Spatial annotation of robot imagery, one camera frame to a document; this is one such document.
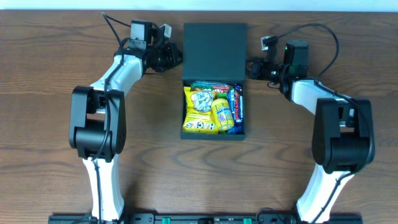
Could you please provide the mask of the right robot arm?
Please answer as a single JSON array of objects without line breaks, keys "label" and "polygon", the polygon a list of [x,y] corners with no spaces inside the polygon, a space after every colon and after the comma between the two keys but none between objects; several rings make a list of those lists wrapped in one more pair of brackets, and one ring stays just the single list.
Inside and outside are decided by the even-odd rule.
[{"label": "right robot arm", "polygon": [[278,37],[261,39],[265,58],[248,60],[249,78],[267,80],[289,101],[303,106],[314,119],[312,156],[315,168],[290,214],[267,213],[261,223],[362,223],[360,215],[332,214],[345,184],[374,158],[372,109],[369,100],[354,99],[308,75],[308,42],[290,40],[284,61],[277,63]]}]

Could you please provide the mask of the dark green gift box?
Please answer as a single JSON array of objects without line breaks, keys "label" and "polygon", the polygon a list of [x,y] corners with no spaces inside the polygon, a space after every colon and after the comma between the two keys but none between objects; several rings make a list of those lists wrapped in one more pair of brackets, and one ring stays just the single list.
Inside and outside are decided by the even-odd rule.
[{"label": "dark green gift box", "polygon": [[[183,113],[182,126],[186,116],[184,87],[194,81],[220,82],[242,86],[243,91],[243,132],[228,134],[218,130],[218,134],[185,133],[182,139],[195,140],[242,140],[246,136],[244,104],[244,82],[246,62],[247,25],[243,23],[188,23],[184,25],[183,42]],[[228,100],[228,93],[216,93],[215,99]]]}]

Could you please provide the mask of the blue Oreo cookie pack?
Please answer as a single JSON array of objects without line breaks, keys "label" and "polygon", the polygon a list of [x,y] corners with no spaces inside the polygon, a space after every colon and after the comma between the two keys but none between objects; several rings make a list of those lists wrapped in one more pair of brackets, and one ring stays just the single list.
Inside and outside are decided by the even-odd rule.
[{"label": "blue Oreo cookie pack", "polygon": [[234,117],[234,88],[231,89],[231,91],[228,93],[228,103],[229,107],[231,110],[231,115],[233,117],[234,125],[231,129],[227,130],[228,134],[241,134],[243,132],[242,125],[238,124],[235,122],[235,117]]}]

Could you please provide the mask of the purple Dairy Milk bar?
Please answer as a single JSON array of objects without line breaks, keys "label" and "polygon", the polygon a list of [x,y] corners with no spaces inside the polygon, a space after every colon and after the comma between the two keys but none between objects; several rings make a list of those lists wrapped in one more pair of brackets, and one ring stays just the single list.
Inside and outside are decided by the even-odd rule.
[{"label": "purple Dairy Milk bar", "polygon": [[243,91],[239,84],[234,86],[234,117],[236,123],[243,122]]}]

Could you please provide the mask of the yellow Mentos bottle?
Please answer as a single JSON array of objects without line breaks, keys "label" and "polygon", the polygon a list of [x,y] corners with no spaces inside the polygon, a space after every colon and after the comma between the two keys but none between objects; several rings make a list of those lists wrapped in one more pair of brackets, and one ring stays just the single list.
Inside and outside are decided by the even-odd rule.
[{"label": "yellow Mentos bottle", "polygon": [[234,126],[231,108],[226,99],[215,99],[211,105],[211,112],[215,119],[215,124],[220,131],[227,131]]}]

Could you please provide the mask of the yellow Hacks candy bag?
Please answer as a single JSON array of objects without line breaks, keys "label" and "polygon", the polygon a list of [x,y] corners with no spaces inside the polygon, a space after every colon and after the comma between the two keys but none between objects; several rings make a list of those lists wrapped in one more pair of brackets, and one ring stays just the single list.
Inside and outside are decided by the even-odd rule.
[{"label": "yellow Hacks candy bag", "polygon": [[218,128],[211,113],[211,105],[215,99],[212,91],[193,90],[184,87],[186,97],[186,116],[183,122],[183,132],[218,134]]}]

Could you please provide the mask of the KitKat chocolate bar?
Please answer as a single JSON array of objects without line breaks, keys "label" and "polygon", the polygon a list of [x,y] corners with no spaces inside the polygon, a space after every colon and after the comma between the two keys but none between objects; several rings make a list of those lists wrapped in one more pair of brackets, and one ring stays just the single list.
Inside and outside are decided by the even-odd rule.
[{"label": "KitKat chocolate bar", "polygon": [[214,91],[216,93],[227,93],[232,88],[231,85],[220,82],[194,81],[191,85],[194,90]]}]

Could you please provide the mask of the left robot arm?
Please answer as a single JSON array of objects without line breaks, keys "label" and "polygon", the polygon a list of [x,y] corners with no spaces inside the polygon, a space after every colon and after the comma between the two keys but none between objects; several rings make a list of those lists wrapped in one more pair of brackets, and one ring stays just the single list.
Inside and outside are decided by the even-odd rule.
[{"label": "left robot arm", "polygon": [[126,142],[125,97],[148,68],[162,73],[182,63],[170,42],[172,27],[131,21],[130,36],[118,37],[113,63],[90,86],[72,91],[69,143],[88,171],[93,209],[85,223],[121,223],[124,199],[119,183],[119,155]]}]

